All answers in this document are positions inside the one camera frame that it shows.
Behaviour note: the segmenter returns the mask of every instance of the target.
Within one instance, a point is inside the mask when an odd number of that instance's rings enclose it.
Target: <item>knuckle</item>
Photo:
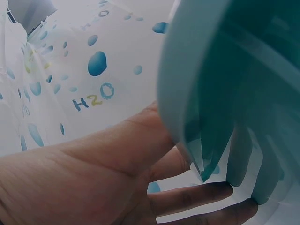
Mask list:
[[[195,217],[195,225],[210,225],[209,220],[206,217]]]
[[[181,201],[182,201],[182,205],[185,209],[190,208],[191,205],[193,204],[192,197],[187,191],[183,191],[181,193]]]

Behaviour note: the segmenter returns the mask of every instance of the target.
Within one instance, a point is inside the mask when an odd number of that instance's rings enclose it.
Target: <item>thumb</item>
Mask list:
[[[173,146],[153,103],[124,122],[72,142],[67,154],[88,163],[137,176]]]

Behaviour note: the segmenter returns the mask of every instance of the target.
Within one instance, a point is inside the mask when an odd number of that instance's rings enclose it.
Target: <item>teal plastic object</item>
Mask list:
[[[219,165],[259,204],[300,191],[299,25],[297,0],[175,3],[158,107],[203,182]]]

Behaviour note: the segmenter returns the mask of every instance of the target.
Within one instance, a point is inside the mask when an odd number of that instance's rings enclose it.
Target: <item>finger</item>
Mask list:
[[[105,131],[72,143],[66,152],[75,158],[137,176],[162,158],[173,146],[156,103]]]
[[[232,134],[227,163],[226,181],[228,183],[235,187],[242,184],[251,154],[252,141],[248,129],[242,124],[236,124]]]
[[[150,171],[150,182],[175,177],[189,169],[189,164],[175,147],[152,166]]]
[[[252,199],[247,199],[216,212],[192,216],[161,225],[241,225],[253,217],[257,211],[257,203]]]
[[[220,201],[232,194],[233,188],[220,182],[149,194],[148,197],[153,213],[159,217]]]

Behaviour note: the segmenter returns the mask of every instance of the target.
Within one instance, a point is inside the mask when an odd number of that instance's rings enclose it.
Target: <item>fingernail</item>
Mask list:
[[[256,212],[258,211],[258,204],[253,198],[248,198],[244,203],[253,208]]]
[[[233,187],[227,182],[214,183],[215,195],[229,197],[233,194]]]
[[[217,186],[225,191],[233,191],[233,187],[227,183],[226,181],[224,182],[219,182],[219,183],[216,183]]]

